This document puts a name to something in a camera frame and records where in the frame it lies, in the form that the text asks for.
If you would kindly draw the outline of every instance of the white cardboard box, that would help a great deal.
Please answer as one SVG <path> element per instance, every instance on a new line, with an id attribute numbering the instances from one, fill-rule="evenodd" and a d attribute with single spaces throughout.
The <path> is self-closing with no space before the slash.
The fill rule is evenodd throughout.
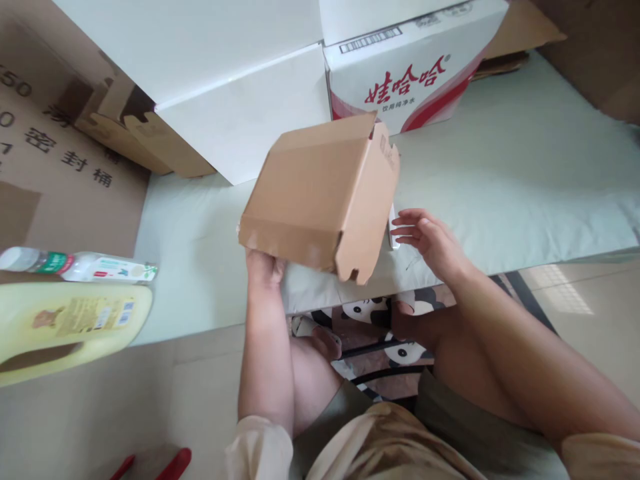
<path id="1" fill-rule="evenodd" d="M 322 40 L 318 0 L 54 3 L 156 103 Z"/>
<path id="2" fill-rule="evenodd" d="M 253 180 L 282 133 L 331 120 L 322 46 L 157 105 L 156 112 L 231 184 Z"/>
<path id="3" fill-rule="evenodd" d="M 460 0 L 319 0 L 325 45 L 450 7 Z"/>
<path id="4" fill-rule="evenodd" d="M 470 0 L 324 48 L 333 119 L 378 111 L 389 134 L 451 118 L 505 0 Z"/>

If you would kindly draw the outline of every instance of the hand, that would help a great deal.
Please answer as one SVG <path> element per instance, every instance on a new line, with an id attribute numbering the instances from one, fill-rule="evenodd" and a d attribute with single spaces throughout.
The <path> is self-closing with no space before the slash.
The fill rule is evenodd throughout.
<path id="1" fill-rule="evenodd" d="M 426 210 L 402 210 L 392 224 L 408 225 L 392 230 L 391 234 L 405 235 L 396 241 L 415 247 L 435 276 L 448 286 L 455 286 L 478 271 L 448 226 Z"/>
<path id="2" fill-rule="evenodd" d="M 286 262 L 258 250 L 245 250 L 249 284 L 280 288 L 280 282 L 285 274 Z"/>

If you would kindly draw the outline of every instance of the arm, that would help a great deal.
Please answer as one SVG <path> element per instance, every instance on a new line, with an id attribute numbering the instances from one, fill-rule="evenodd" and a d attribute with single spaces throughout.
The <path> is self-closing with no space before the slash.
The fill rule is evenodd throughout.
<path id="1" fill-rule="evenodd" d="M 258 415 L 293 430 L 293 366 L 280 294 L 285 264 L 247 250 L 249 294 L 238 420 Z"/>
<path id="2" fill-rule="evenodd" d="M 451 288 L 500 384 L 560 451 L 576 433 L 640 440 L 640 413 L 610 380 L 477 270 L 453 234 L 421 209 L 400 212 L 393 231 L 418 248 Z"/>

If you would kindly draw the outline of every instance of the yellow plastic jug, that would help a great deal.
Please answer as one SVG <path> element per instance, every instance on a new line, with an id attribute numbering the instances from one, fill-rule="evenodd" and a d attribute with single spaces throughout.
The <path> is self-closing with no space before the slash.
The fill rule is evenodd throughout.
<path id="1" fill-rule="evenodd" d="M 0 387 L 122 350 L 142 328 L 151 298 L 136 285 L 0 285 Z"/>

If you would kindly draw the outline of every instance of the plastic bottle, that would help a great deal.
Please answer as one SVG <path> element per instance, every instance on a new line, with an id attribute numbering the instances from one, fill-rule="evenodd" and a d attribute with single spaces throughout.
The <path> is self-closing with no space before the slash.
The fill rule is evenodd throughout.
<path id="1" fill-rule="evenodd" d="M 66 281 L 148 285 L 156 276 L 153 263 L 95 252 L 66 253 L 12 247 L 0 255 L 0 270 L 58 274 Z"/>
<path id="2" fill-rule="evenodd" d="M 0 387 L 122 350 L 144 325 L 151 299 L 136 285 L 0 285 Z"/>

